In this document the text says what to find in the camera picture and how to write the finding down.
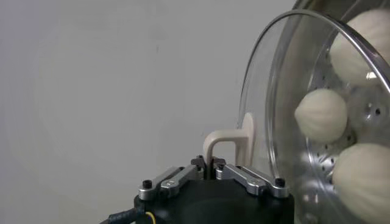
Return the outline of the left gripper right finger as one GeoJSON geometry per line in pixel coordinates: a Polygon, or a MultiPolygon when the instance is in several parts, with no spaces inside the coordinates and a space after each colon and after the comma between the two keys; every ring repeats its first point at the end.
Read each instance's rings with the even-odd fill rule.
{"type": "Polygon", "coordinates": [[[223,195],[232,195],[241,189],[253,197],[289,197],[289,189],[283,178],[272,178],[248,166],[227,164],[224,159],[215,156],[212,157],[212,177],[213,187],[223,195]]]}

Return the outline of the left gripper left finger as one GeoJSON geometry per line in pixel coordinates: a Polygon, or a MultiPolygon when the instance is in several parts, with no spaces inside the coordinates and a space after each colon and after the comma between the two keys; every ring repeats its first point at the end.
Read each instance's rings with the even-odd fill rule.
{"type": "Polygon", "coordinates": [[[162,193],[175,197],[189,180],[203,180],[207,165],[202,155],[197,155],[186,167],[170,167],[151,180],[144,180],[138,189],[140,200],[152,201],[162,193]]]}

